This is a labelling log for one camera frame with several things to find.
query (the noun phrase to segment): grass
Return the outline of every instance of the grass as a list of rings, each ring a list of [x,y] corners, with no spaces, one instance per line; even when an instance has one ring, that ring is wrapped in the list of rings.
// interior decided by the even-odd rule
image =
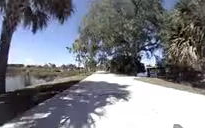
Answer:
[[[136,78],[136,79],[142,82],[151,83],[151,84],[162,86],[162,87],[173,88],[177,90],[205,95],[205,88],[203,89],[196,88],[192,84],[187,83],[187,82],[178,84],[178,83],[174,83],[172,81],[167,81],[164,79],[148,78],[148,77],[142,77],[142,78]]]
[[[90,75],[90,73],[65,78],[57,83],[54,82],[43,85],[29,86],[28,88],[22,90],[1,95],[0,125],[79,83],[81,80],[86,78],[87,75]]]
[[[60,71],[59,69],[53,68],[9,68],[7,71],[7,76],[16,76],[20,74],[27,74],[34,76],[36,78],[47,78],[47,77],[69,77],[84,73],[83,70],[70,70],[70,71]]]

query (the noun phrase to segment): tree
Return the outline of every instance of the tree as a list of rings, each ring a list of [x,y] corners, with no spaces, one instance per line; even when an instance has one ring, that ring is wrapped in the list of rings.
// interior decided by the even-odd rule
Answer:
[[[72,71],[77,69],[76,65],[74,65],[74,64],[68,64],[68,65],[66,65],[66,68],[68,70],[72,70]]]
[[[180,0],[167,17],[163,34],[167,62],[180,72],[205,74],[205,1]]]
[[[52,63],[49,63],[50,67],[55,69],[56,68],[56,65],[55,64],[52,64]]]
[[[48,69],[48,68],[50,68],[50,66],[48,65],[48,64],[44,64],[44,66],[43,66],[45,69]]]
[[[64,23],[72,12],[71,0],[0,0],[0,15],[3,16],[0,36],[0,94],[5,93],[9,48],[17,26],[23,24],[36,33],[47,27],[51,19]]]
[[[60,68],[65,70],[67,68],[67,66],[65,64],[63,64],[62,66],[60,66]]]
[[[110,62],[110,70],[114,73],[137,75],[145,72],[145,66],[140,61],[141,59],[132,56],[117,55]]]
[[[102,64],[118,55],[140,59],[160,46],[163,11],[161,0],[93,1],[74,53]]]

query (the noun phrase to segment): pond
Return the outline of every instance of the pond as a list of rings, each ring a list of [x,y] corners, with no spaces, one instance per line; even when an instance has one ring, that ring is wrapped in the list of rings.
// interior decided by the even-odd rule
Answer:
[[[29,85],[46,83],[48,80],[39,79],[33,76],[9,76],[6,78],[6,92],[11,92],[19,89],[23,89]]]

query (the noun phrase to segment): blue sky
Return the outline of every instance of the blue sky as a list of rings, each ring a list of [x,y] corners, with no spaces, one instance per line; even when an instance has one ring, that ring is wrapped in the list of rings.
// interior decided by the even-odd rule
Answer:
[[[47,29],[39,31],[35,35],[20,26],[12,39],[9,63],[55,63],[57,65],[76,63],[66,47],[70,47],[78,37],[78,26],[87,13],[89,1],[73,0],[76,11],[64,25],[52,21]],[[164,1],[165,8],[170,9],[177,0]]]

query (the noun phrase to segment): concrete walkway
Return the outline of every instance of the concrete walkway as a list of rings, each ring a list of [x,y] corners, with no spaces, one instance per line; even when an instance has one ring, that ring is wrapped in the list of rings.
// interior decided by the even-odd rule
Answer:
[[[205,128],[205,96],[94,74],[1,128]]]

